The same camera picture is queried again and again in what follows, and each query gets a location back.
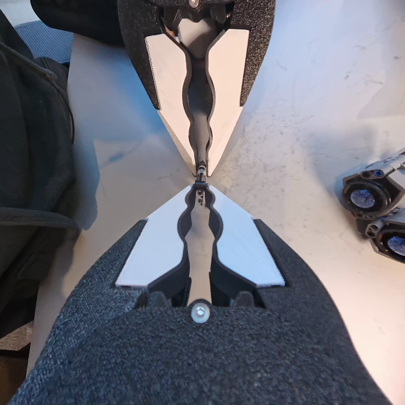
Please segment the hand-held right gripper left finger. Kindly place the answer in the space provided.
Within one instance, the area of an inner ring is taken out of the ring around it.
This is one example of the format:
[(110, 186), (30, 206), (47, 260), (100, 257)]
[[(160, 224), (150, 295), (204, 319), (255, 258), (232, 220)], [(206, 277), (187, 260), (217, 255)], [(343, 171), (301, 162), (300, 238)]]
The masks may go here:
[(147, 217), (115, 285), (146, 287), (177, 266), (184, 243), (178, 231), (180, 215), (187, 209), (185, 201), (191, 185), (184, 188)]

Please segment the grey desk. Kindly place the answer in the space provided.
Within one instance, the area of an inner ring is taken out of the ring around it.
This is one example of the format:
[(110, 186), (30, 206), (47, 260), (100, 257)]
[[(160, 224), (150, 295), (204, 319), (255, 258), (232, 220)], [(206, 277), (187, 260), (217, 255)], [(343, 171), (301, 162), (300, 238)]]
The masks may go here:
[[(68, 84), (82, 233), (39, 288), (27, 372), (84, 273), (193, 182), (124, 49), (76, 36)], [(404, 2), (277, 1), (210, 182), (316, 272), (394, 404), (404, 404), (404, 265), (376, 254), (337, 198), (344, 176), (403, 147)]]

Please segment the blue-grey chair seat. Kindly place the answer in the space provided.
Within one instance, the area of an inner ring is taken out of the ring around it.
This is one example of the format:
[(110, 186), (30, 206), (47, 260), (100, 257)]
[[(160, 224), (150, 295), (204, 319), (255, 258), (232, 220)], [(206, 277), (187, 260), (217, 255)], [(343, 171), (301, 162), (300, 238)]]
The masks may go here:
[(47, 57), (69, 64), (74, 34), (48, 27), (42, 21), (23, 23), (15, 27), (36, 58)]

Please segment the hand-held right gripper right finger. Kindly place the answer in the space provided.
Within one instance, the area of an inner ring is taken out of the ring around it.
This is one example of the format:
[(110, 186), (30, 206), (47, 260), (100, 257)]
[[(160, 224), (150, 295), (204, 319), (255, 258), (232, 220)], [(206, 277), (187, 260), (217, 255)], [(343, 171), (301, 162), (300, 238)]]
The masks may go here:
[(214, 197), (212, 213), (220, 219), (216, 252), (219, 264), (255, 288), (285, 286), (254, 218), (214, 186), (207, 187)]

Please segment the grey bent building beam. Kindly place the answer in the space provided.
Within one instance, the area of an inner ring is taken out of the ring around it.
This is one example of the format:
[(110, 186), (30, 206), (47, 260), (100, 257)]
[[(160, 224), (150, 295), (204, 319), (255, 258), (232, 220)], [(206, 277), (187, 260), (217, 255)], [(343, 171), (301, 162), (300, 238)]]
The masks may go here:
[(198, 203), (202, 208), (208, 209), (212, 200), (208, 185), (195, 184), (194, 190), (196, 193), (196, 204)]

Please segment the grey toy robot head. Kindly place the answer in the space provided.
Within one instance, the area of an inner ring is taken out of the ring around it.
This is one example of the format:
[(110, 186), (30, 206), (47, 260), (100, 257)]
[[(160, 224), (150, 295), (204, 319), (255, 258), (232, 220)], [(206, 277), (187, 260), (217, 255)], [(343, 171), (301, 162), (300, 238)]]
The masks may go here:
[(405, 262), (405, 150), (343, 178), (342, 205), (367, 221), (374, 251)]

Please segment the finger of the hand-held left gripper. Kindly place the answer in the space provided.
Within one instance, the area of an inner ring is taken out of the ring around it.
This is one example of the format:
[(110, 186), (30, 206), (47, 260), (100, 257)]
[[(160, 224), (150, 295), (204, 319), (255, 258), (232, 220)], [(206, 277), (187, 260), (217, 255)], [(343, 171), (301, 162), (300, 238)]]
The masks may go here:
[(187, 95), (190, 56), (178, 40), (166, 33), (146, 37), (145, 44), (159, 101), (158, 113), (182, 158), (196, 175), (195, 152), (189, 139), (194, 124)]
[(240, 96), (249, 33), (245, 29), (224, 30), (207, 49), (206, 73), (213, 93), (208, 118), (212, 135), (207, 152), (208, 176), (219, 163), (242, 111)]

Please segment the person's left forearm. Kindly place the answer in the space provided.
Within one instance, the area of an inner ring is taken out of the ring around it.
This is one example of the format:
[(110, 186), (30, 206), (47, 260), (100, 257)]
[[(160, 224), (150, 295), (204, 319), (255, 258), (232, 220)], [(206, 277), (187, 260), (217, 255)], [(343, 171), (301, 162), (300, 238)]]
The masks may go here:
[(116, 0), (32, 0), (47, 26), (124, 47)]

